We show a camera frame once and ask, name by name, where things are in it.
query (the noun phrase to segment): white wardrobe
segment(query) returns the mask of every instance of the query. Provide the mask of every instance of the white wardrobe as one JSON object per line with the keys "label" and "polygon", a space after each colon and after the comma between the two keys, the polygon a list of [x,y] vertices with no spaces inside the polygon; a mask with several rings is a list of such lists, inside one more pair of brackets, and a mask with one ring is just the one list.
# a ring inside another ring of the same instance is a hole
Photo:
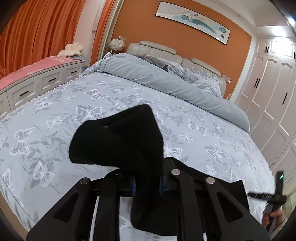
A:
{"label": "white wardrobe", "polygon": [[237,102],[272,173],[284,170],[285,194],[296,188],[295,51],[294,41],[259,39]]}

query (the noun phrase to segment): framed painting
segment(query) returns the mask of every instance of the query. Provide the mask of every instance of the framed painting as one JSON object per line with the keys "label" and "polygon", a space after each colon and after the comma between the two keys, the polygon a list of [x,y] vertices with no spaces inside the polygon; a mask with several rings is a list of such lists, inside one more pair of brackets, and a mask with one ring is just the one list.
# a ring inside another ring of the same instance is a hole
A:
{"label": "framed painting", "polygon": [[171,3],[160,2],[155,15],[186,24],[227,44],[230,30],[198,12]]}

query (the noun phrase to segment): metal bolt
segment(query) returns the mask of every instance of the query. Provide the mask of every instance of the metal bolt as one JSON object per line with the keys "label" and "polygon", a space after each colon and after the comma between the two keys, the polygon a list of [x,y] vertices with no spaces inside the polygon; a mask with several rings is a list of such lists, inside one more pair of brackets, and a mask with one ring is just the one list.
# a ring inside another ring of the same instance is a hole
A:
{"label": "metal bolt", "polygon": [[173,175],[179,175],[181,172],[179,169],[173,169],[170,171]]}
{"label": "metal bolt", "polygon": [[207,177],[207,178],[205,179],[205,181],[206,181],[208,184],[214,184],[214,183],[215,183],[215,179],[212,178],[212,177]]}
{"label": "metal bolt", "polygon": [[80,183],[82,185],[88,184],[90,182],[90,179],[88,177],[84,177],[82,179],[80,179]]}

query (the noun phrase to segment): pink cushion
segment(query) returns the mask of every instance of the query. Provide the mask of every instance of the pink cushion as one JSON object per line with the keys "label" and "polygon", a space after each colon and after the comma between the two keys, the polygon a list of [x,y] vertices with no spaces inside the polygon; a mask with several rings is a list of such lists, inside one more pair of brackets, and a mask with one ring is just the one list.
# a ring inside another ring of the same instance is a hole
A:
{"label": "pink cushion", "polygon": [[62,64],[76,62],[76,61],[79,61],[79,60],[74,60],[74,59],[69,59],[64,57],[57,58],[56,56],[50,56],[50,57],[44,58],[36,63],[30,64],[21,69],[18,69],[17,71],[14,71],[9,75],[0,79],[0,90],[36,72],[42,71],[44,69],[49,69],[55,66],[59,66]]}

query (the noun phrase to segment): human hand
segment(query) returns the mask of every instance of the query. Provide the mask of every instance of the human hand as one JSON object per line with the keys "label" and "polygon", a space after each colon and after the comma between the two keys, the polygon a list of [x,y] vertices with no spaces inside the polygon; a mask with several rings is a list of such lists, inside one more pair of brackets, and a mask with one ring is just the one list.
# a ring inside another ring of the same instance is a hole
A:
{"label": "human hand", "polygon": [[285,220],[285,211],[284,210],[276,210],[270,213],[268,215],[266,213],[266,210],[263,211],[263,217],[262,217],[262,226],[264,228],[267,227],[269,224],[269,218],[270,217],[277,217],[276,225],[274,227],[274,230]]}

